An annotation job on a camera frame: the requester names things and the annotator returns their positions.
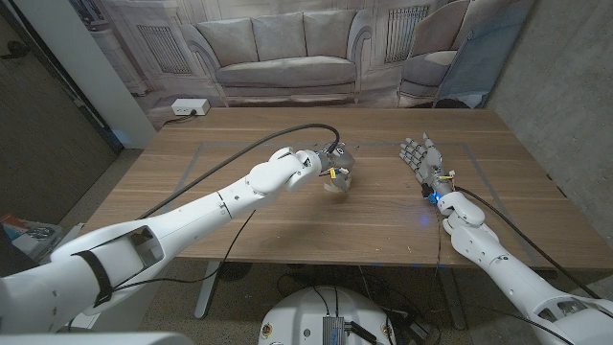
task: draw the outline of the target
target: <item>gray wall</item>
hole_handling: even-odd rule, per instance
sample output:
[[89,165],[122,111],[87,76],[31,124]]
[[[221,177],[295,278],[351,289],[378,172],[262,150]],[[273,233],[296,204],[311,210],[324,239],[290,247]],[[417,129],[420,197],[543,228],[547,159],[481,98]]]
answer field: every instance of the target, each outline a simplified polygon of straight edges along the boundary
[[613,247],[613,1],[540,0],[486,107]]
[[155,129],[68,0],[14,2],[122,144],[144,149]]

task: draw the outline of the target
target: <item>power outlet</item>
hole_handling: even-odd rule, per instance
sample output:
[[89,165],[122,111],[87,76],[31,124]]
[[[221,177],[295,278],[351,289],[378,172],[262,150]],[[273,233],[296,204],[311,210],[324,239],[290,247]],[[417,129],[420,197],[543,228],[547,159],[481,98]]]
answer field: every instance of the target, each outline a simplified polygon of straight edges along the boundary
[[195,110],[196,115],[206,115],[211,108],[207,99],[177,99],[172,104],[174,115],[184,116],[190,115]]

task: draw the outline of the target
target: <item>wall mural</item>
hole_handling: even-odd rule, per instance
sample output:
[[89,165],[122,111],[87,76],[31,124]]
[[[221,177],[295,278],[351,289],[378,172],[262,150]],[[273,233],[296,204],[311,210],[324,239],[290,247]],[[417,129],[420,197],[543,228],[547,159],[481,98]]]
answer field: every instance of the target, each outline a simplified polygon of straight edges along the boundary
[[479,106],[532,1],[70,0],[150,119],[177,97]]

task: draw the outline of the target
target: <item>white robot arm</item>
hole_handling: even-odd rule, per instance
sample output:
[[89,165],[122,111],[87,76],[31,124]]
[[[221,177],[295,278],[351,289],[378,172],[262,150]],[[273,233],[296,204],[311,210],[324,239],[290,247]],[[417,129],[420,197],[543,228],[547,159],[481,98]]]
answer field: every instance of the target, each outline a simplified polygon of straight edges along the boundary
[[160,216],[109,225],[70,241],[52,261],[0,278],[0,334],[55,332],[80,312],[104,311],[138,291],[177,254],[233,218],[294,192],[347,154],[280,149],[217,192]]
[[513,257],[485,224],[484,212],[453,190],[449,183],[452,176],[445,173],[441,154],[426,133],[423,139],[425,148],[407,138],[400,158],[413,169],[422,187],[430,189],[429,199],[447,216],[443,227],[453,248],[480,266],[525,318],[553,332],[533,326],[541,343],[609,343],[613,302],[560,291]]

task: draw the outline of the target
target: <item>wooden table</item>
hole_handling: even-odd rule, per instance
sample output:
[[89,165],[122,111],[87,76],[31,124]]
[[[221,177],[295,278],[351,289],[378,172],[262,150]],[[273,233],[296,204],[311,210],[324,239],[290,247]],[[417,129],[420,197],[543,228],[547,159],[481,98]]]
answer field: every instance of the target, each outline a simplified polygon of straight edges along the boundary
[[[474,266],[453,250],[434,206],[421,197],[414,174],[397,156],[405,137],[420,138],[427,131],[445,168],[455,170],[456,183],[510,215],[561,265],[613,268],[613,252],[498,116],[487,110],[211,109],[205,117],[165,126],[81,233],[135,219],[247,144],[306,123],[328,124],[340,131],[356,161],[352,188],[347,194],[326,192],[328,177],[320,177],[297,193],[284,191],[275,205],[254,215],[229,260],[432,266],[442,241],[441,265]],[[170,208],[236,181],[281,147],[319,150],[332,139],[323,129],[280,137],[203,181]],[[532,267],[551,266],[501,219],[489,211],[486,217],[513,255]],[[246,215],[238,217],[181,256],[220,260],[245,219]]]

